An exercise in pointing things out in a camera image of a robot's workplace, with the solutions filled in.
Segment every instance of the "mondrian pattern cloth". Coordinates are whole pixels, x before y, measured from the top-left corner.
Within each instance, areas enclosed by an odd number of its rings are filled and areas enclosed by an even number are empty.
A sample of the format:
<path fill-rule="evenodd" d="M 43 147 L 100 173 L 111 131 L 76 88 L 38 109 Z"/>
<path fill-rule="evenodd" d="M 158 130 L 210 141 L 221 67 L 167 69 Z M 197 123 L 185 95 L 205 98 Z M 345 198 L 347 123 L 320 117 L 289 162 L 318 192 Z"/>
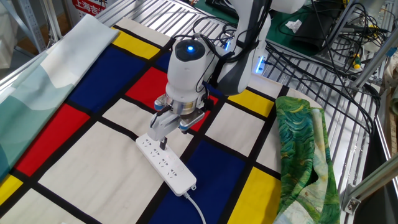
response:
<path fill-rule="evenodd" d="M 116 34 L 86 16 L 0 95 L 0 181 Z"/>
<path fill-rule="evenodd" d="M 0 186 L 0 223 L 192 223 L 136 147 L 164 94 L 173 40 L 129 19 Z M 237 96 L 211 89 L 214 109 L 169 145 L 197 178 L 207 223 L 271 224 L 280 202 L 275 99 L 306 98 L 253 76 Z M 312 106 L 319 107 L 313 101 Z"/>

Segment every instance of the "white power strip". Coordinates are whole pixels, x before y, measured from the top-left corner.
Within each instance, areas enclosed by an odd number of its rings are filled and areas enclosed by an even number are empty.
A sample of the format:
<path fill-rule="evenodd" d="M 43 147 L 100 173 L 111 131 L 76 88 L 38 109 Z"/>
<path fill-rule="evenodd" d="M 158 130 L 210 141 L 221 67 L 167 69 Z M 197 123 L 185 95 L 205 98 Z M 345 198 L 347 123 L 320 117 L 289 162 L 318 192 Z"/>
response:
<path fill-rule="evenodd" d="M 168 145 L 162 150 L 160 142 L 152 140 L 148 134 L 137 138 L 136 144 L 176 196 L 196 189 L 196 177 Z"/>

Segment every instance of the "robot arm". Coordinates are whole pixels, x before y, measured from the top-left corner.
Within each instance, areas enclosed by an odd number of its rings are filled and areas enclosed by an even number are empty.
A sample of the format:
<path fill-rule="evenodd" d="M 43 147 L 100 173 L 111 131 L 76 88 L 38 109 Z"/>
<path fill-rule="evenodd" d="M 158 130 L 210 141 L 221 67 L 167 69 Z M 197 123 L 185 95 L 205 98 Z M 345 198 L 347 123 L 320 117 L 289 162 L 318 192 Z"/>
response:
<path fill-rule="evenodd" d="M 271 26 L 269 9 L 293 13 L 305 0 L 229 0 L 239 15 L 234 38 L 226 49 L 214 46 L 201 34 L 173 46 L 166 94 L 155 101 L 159 112 L 152 117 L 149 137 L 165 146 L 168 133 L 186 133 L 206 111 L 208 91 L 203 80 L 222 94 L 241 93 L 252 73 L 262 73 L 267 58 L 266 36 Z"/>

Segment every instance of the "power cord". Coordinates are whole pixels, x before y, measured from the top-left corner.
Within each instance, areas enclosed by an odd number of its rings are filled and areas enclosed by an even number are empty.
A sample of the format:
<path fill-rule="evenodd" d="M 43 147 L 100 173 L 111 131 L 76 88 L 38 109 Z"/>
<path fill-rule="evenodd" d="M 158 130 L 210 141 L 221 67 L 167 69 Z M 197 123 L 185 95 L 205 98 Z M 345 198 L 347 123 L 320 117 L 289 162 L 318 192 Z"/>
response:
<path fill-rule="evenodd" d="M 188 199 L 188 200 L 192 203 L 192 205 L 195 207 L 196 210 L 198 210 L 198 213 L 199 213 L 199 216 L 200 216 L 200 218 L 201 218 L 201 221 L 203 222 L 203 224 L 206 224 L 206 220 L 205 220 L 205 217 L 203 216 L 203 213 L 201 212 L 199 206 L 198 206 L 198 205 L 195 203 L 195 201 L 191 198 L 191 196 L 189 196 L 188 192 L 185 192 L 185 193 L 184 193 L 184 197 L 185 197 L 186 199 Z"/>

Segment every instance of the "table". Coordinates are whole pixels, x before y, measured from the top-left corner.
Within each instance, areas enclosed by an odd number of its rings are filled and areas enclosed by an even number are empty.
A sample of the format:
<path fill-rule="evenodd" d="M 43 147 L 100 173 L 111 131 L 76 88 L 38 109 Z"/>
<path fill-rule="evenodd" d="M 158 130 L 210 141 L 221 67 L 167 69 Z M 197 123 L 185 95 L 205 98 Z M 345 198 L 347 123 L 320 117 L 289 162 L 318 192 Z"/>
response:
<path fill-rule="evenodd" d="M 177 1 L 130 0 L 119 1 L 113 4 L 109 9 L 98 15 L 97 18 L 107 26 L 113 26 L 123 17 L 127 17 L 151 29 L 172 36 L 175 34 L 192 34 L 191 27 L 193 22 L 204 15 L 205 14 L 199 13 Z M 218 21 L 202 21 L 198 25 L 198 29 L 210 38 L 215 38 L 221 32 L 221 28 L 222 25 Z M 278 46 L 278 49 L 283 50 L 287 54 L 291 54 L 289 59 L 306 71 L 325 81 L 336 85 L 341 84 L 336 76 L 319 67 L 317 64 L 308 62 L 306 56 L 297 54 L 282 46 Z M 269 61 L 275 62 L 275 60 L 271 58 L 269 58 Z M 347 184 L 360 182 L 362 179 L 364 160 L 368 150 L 369 136 L 358 125 L 355 125 L 350 119 L 326 104 L 325 101 L 349 113 L 354 118 L 362 119 L 356 107 L 327 86 L 305 81 L 309 87 L 317 93 L 313 94 L 302 83 L 288 76 L 286 73 L 279 71 L 275 66 L 267 66 L 263 76 L 277 81 L 290 89 L 298 90 L 306 94 L 308 98 L 314 99 L 325 109 L 326 125 L 328 126 L 330 149 L 334 161 L 338 190 L 339 192 L 344 192 Z M 12 79 L 11 77 L 4 82 L 11 82 Z M 7 83 L 3 84 L 0 87 L 0 91 L 6 85 Z M 356 99 L 371 114 L 374 113 L 375 106 L 371 102 L 370 96 L 358 93 Z M 341 222 L 345 222 L 345 219 L 347 219 L 348 222 L 352 222 L 351 216 L 342 213 Z"/>

